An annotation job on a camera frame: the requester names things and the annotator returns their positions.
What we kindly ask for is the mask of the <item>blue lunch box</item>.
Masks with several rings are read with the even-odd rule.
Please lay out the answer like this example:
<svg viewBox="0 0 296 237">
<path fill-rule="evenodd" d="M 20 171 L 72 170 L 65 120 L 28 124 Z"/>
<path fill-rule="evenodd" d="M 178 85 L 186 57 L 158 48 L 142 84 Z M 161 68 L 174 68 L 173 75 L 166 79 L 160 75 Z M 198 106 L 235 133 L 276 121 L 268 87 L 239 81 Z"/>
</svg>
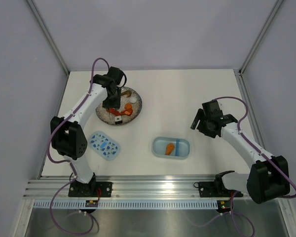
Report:
<svg viewBox="0 0 296 237">
<path fill-rule="evenodd" d="M 190 143 L 186 139 L 157 137 L 152 142 L 152 153 L 157 158 L 183 160 L 189 156 Z"/>
</svg>

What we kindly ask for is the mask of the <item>orange fried food piece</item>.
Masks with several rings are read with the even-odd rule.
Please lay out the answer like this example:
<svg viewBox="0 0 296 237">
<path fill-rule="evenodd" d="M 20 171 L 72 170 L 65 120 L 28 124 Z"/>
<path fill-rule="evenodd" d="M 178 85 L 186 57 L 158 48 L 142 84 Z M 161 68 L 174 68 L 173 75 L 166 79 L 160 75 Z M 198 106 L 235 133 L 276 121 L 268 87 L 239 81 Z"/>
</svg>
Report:
<svg viewBox="0 0 296 237">
<path fill-rule="evenodd" d="M 166 146 L 166 151 L 165 151 L 165 155 L 169 156 L 172 151 L 175 149 L 175 145 L 173 143 L 169 143 L 167 146 Z"/>
</svg>

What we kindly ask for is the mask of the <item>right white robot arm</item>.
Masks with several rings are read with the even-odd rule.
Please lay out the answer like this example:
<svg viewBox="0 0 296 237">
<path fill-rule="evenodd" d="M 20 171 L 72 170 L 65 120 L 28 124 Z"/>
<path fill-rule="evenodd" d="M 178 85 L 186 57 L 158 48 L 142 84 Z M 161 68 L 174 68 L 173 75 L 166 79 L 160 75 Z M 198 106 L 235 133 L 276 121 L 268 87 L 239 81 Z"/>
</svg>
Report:
<svg viewBox="0 0 296 237">
<path fill-rule="evenodd" d="M 205 136 L 220 137 L 231 145 L 247 164 L 250 172 L 239 174 L 229 170 L 215 175 L 209 187 L 199 187 L 200 195 L 205 191 L 216 192 L 223 197 L 238 191 L 248 194 L 257 204 L 282 198 L 289 194 L 289 167 L 283 156 L 274 156 L 249 138 L 241 129 L 240 122 L 231 114 L 225 115 L 217 100 L 202 104 L 191 125 Z"/>
</svg>

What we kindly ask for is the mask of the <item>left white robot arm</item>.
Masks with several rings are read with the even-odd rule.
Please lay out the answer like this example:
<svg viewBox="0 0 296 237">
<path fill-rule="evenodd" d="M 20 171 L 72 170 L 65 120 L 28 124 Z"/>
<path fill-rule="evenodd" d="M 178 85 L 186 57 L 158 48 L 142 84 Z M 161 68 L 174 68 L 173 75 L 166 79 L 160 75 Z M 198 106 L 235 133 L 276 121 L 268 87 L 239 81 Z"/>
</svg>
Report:
<svg viewBox="0 0 296 237">
<path fill-rule="evenodd" d="M 50 122 L 48 146 L 55 149 L 63 160 L 53 160 L 50 151 L 47 156 L 52 163 L 69 163 L 75 180 L 81 183 L 79 190 L 87 197 L 95 194 L 97 185 L 91 181 L 94 173 L 85 155 L 88 143 L 83 129 L 99 105 L 107 110 L 120 108 L 121 81 L 127 82 L 127 77 L 116 67 L 110 67 L 104 75 L 92 75 L 86 94 L 64 116 L 54 117 Z"/>
</svg>

